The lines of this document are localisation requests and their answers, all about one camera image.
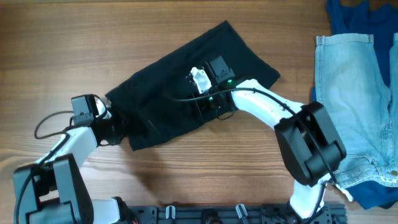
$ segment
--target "black fabric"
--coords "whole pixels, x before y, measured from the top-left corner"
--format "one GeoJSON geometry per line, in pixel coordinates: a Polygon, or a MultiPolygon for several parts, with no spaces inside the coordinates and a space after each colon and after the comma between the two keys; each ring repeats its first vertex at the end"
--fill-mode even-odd
{"type": "Polygon", "coordinates": [[[201,67],[217,56],[224,58],[238,78],[255,78],[265,88],[280,77],[224,21],[106,94],[112,107],[131,120],[128,138],[134,151],[167,142],[231,110],[230,105],[224,105],[216,112],[194,116],[190,105],[170,99],[170,95],[187,98],[196,92],[185,77],[192,67],[201,67]]]}

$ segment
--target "denim jeans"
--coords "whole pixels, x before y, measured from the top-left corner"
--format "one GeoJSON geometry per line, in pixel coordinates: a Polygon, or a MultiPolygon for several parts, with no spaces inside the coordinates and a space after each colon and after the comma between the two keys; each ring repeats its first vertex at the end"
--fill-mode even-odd
{"type": "Polygon", "coordinates": [[[385,86],[373,35],[317,37],[315,88],[347,150],[335,172],[341,188],[373,180],[398,187],[398,34],[385,86]]]}

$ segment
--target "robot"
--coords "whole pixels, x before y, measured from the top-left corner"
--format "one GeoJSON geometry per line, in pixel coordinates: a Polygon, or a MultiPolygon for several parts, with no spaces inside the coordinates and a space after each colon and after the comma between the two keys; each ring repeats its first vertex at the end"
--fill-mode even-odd
{"type": "Polygon", "coordinates": [[[91,199],[79,168],[103,140],[119,144],[129,121],[96,95],[72,98],[74,116],[50,152],[13,175],[16,193],[14,223],[133,223],[133,224],[344,224],[343,204],[323,201],[327,184],[337,184],[334,171],[346,150],[326,109],[320,103],[303,105],[262,87],[257,80],[235,79],[221,56],[193,67],[190,83],[197,92],[181,103],[197,110],[213,110],[219,103],[253,114],[275,130],[287,170],[295,179],[287,204],[245,207],[129,207],[119,197],[91,199]],[[39,197],[58,190],[59,197],[41,202],[39,197]]]}

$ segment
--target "wooden tabletop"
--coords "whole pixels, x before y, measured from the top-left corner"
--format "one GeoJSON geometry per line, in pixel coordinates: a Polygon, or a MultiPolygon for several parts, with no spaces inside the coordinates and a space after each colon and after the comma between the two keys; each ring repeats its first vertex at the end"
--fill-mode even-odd
{"type": "MultiPolygon", "coordinates": [[[[308,103],[315,36],[330,35],[324,1],[148,1],[0,6],[0,223],[15,205],[12,173],[42,157],[58,137],[35,140],[47,114],[70,110],[73,96],[104,95],[133,73],[228,20],[281,74],[275,93],[308,103]]],[[[63,129],[51,119],[41,134],[63,129]]],[[[285,203],[293,178],[273,130],[238,111],[172,141],[133,152],[127,141],[99,147],[81,169],[91,198],[129,205],[285,203]]],[[[398,206],[364,211],[345,202],[349,223],[396,223],[398,206]]]]}

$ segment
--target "folded garment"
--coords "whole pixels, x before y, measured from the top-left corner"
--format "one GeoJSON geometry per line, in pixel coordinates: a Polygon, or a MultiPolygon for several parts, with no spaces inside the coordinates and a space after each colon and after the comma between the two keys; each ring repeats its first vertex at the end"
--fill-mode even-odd
{"type": "Polygon", "coordinates": [[[398,10],[385,4],[376,11],[369,10],[369,1],[357,7],[344,7],[340,0],[328,0],[326,9],[330,15],[331,31],[335,34],[373,34],[374,50],[379,63],[381,77],[390,85],[389,51],[392,37],[398,32],[398,10]]]}
{"type": "Polygon", "coordinates": [[[198,91],[185,77],[192,67],[201,67],[218,56],[223,57],[236,78],[255,78],[265,88],[280,77],[224,21],[106,94],[112,107],[129,117],[128,138],[133,150],[167,142],[231,110],[231,105],[223,105],[197,116],[190,105],[167,97],[186,98],[198,91]]]}
{"type": "Polygon", "coordinates": [[[390,88],[373,43],[366,34],[323,36],[315,52],[317,101],[347,150],[336,178],[365,209],[398,199],[398,34],[390,49],[390,88]]]}

